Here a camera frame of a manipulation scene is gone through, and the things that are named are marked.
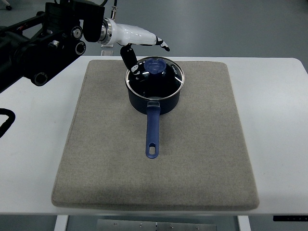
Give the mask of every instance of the metal bracket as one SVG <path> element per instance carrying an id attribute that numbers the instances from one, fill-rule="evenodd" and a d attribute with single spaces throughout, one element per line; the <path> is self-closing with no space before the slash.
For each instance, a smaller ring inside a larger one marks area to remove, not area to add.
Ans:
<path id="1" fill-rule="evenodd" d="M 213 224 L 99 219 L 97 231 L 217 231 L 217 228 Z"/>

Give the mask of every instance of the blue saucepan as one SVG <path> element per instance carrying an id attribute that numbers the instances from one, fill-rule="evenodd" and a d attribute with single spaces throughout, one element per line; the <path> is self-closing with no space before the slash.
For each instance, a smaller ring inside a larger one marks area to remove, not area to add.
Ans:
<path id="1" fill-rule="evenodd" d="M 159 116 L 177 105 L 184 73 L 174 61 L 163 57 L 143 58 L 137 65 L 137 73 L 127 71 L 126 86 L 132 106 L 147 115 L 145 153 L 153 159 L 159 154 Z"/>

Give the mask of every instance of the pot handle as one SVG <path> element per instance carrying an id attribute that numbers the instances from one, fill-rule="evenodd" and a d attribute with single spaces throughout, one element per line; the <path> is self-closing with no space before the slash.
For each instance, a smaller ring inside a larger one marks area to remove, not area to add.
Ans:
<path id="1" fill-rule="evenodd" d="M 154 159 L 159 151 L 159 102 L 148 102 L 146 108 L 148 121 L 146 125 L 146 147 L 145 154 L 148 158 Z"/>

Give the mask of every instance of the blue lid knob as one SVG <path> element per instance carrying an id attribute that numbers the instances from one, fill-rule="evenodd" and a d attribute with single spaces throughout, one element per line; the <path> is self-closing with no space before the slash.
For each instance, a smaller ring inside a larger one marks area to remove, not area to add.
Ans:
<path id="1" fill-rule="evenodd" d="M 166 62 L 163 59 L 150 58 L 144 63 L 144 69 L 151 74 L 161 73 L 166 68 Z"/>

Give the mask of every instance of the pot body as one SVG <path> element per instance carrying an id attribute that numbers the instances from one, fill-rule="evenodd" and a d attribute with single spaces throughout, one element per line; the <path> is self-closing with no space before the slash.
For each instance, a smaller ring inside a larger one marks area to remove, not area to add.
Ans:
<path id="1" fill-rule="evenodd" d="M 145 99 L 140 96 L 137 96 L 132 92 L 131 89 L 128 88 L 128 96 L 131 105 L 139 112 L 143 114 L 147 114 L 146 109 L 148 106 L 148 102 L 159 102 L 160 104 L 160 114 L 165 114 L 170 112 L 177 105 L 180 98 L 180 91 L 175 95 L 166 98 L 166 99 Z"/>

